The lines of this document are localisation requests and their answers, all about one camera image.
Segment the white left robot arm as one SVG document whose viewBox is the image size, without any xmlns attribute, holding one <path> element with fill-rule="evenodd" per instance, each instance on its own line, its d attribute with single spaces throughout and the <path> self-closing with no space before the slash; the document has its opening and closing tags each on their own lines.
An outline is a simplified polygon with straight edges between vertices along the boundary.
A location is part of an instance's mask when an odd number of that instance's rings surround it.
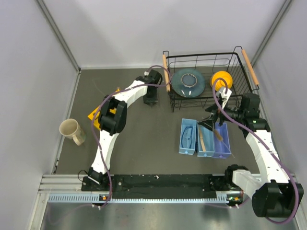
<svg viewBox="0 0 307 230">
<path fill-rule="evenodd" d="M 104 104 L 98 107 L 98 116 L 95 117 L 100 131 L 97 153 L 87 176 L 83 178 L 82 191 L 112 189 L 110 160 L 116 139 L 126 125 L 128 107 L 141 97 L 145 104 L 155 104 L 161 83 L 162 75 L 152 69 L 137 77 L 126 89 L 104 98 Z"/>
</svg>

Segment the wire test tube brush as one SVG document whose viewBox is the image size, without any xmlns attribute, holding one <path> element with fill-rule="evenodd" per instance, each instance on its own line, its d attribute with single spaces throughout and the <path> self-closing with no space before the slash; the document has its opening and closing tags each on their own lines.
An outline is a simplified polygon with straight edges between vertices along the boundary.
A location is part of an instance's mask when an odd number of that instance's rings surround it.
<svg viewBox="0 0 307 230">
<path fill-rule="evenodd" d="M 231 151 L 228 130 L 216 129 L 214 132 L 214 148 L 215 152 L 213 158 L 227 159 L 234 155 Z"/>
</svg>

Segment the blue safety goggles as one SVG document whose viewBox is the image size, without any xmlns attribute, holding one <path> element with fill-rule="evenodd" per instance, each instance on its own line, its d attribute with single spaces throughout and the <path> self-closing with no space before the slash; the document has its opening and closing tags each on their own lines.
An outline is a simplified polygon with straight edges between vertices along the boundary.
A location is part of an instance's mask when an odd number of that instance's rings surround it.
<svg viewBox="0 0 307 230">
<path fill-rule="evenodd" d="M 186 149 L 191 149 L 192 147 L 192 134 L 193 134 L 193 126 L 185 127 L 182 135 L 181 135 L 181 147 Z"/>
</svg>

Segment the wooden test tube holder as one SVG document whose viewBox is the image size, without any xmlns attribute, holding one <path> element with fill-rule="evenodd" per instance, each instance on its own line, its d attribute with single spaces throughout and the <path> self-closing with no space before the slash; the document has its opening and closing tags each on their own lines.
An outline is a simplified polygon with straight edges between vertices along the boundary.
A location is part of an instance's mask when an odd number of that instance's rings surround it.
<svg viewBox="0 0 307 230">
<path fill-rule="evenodd" d="M 203 152 L 205 152 L 206 151 L 206 147 L 205 147 L 205 143 L 204 143 L 204 139 L 203 139 L 203 134 L 202 134 L 200 126 L 199 126 L 199 138 L 200 138 L 201 149 L 202 149 Z"/>
</svg>

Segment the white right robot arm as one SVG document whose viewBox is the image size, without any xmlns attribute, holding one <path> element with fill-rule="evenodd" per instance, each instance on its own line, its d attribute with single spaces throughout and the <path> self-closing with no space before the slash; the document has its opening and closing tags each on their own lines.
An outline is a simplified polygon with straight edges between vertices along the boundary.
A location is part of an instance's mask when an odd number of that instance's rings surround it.
<svg viewBox="0 0 307 230">
<path fill-rule="evenodd" d="M 258 180 L 245 166 L 231 165 L 225 171 L 225 186 L 231 190 L 239 187 L 251 199 L 257 217 L 273 223 L 282 218 L 280 224 L 288 223 L 297 213 L 304 189 L 294 181 L 278 157 L 271 129 L 267 121 L 260 118 L 260 97 L 253 93 L 244 94 L 238 109 L 226 106 L 227 93 L 215 92 L 213 98 L 215 103 L 206 109 L 211 115 L 198 124 L 211 131 L 223 148 L 227 147 L 226 138 L 220 131 L 223 122 L 236 124 L 253 152 L 261 176 Z"/>
</svg>

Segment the black wire basket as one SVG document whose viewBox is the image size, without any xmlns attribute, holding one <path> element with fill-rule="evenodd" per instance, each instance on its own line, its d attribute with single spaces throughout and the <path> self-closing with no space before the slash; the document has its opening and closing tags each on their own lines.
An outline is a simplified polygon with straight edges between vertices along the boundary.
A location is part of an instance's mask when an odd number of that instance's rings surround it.
<svg viewBox="0 0 307 230">
<path fill-rule="evenodd" d="M 239 107 L 245 93 L 259 89 L 252 66 L 241 46 L 232 52 L 169 55 L 163 52 L 164 67 L 170 84 L 167 93 L 171 109 L 202 107 L 214 104 L 213 95 L 225 86 L 231 91 L 227 105 Z"/>
</svg>

